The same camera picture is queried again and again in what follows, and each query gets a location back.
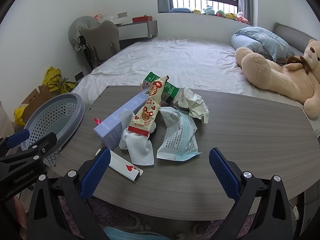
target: crumpled receipt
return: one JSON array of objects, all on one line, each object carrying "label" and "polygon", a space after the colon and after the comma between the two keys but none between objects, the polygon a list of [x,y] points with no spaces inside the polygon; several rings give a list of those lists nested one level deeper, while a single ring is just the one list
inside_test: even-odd
[{"label": "crumpled receipt", "polygon": [[189,116],[200,119],[202,123],[208,123],[208,107],[205,105],[201,96],[193,93],[190,89],[184,88],[174,103],[180,107],[189,108]]}]

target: purple box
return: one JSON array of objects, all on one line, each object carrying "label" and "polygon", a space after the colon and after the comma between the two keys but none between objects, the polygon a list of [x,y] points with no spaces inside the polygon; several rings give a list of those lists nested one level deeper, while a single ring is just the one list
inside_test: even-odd
[{"label": "purple box", "polygon": [[148,95],[148,89],[141,91],[94,128],[94,131],[99,135],[103,144],[110,150],[116,148],[121,139],[122,125],[120,113],[131,110],[136,114],[147,101]]}]

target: beige chair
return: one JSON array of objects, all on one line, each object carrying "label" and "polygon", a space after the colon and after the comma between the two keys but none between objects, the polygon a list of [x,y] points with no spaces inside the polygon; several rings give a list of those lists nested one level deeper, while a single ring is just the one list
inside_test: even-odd
[{"label": "beige chair", "polygon": [[120,51],[119,30],[110,21],[83,29],[83,36],[90,46],[95,68]]}]

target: plush toy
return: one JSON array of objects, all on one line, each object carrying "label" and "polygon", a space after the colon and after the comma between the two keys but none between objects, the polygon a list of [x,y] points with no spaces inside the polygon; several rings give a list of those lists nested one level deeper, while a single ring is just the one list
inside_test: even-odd
[{"label": "plush toy", "polygon": [[242,22],[242,23],[246,23],[246,24],[250,24],[249,21],[246,18],[244,18],[243,16],[241,16],[241,15],[239,15],[237,17],[237,21],[238,22]]},{"label": "plush toy", "polygon": [[252,85],[299,101],[310,119],[320,115],[320,41],[310,40],[303,56],[282,67],[244,47],[235,57]]},{"label": "plush toy", "polygon": [[201,11],[199,11],[198,9],[194,9],[194,10],[193,10],[193,13],[201,14]]},{"label": "plush toy", "polygon": [[234,13],[226,13],[226,14],[224,15],[224,17],[227,18],[227,19],[231,19],[231,20],[237,18],[237,16],[236,16]]},{"label": "plush toy", "polygon": [[224,17],[224,11],[222,11],[222,10],[218,10],[218,11],[216,12],[216,14],[220,14],[221,17]]},{"label": "plush toy", "polygon": [[214,9],[212,8],[212,6],[207,4],[207,8],[203,9],[204,13],[207,15],[214,15]]}]

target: red box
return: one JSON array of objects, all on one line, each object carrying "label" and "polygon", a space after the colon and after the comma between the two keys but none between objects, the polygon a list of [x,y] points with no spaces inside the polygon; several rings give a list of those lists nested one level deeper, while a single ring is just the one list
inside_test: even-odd
[{"label": "red box", "polygon": [[152,16],[141,16],[132,18],[133,23],[152,21]]}]

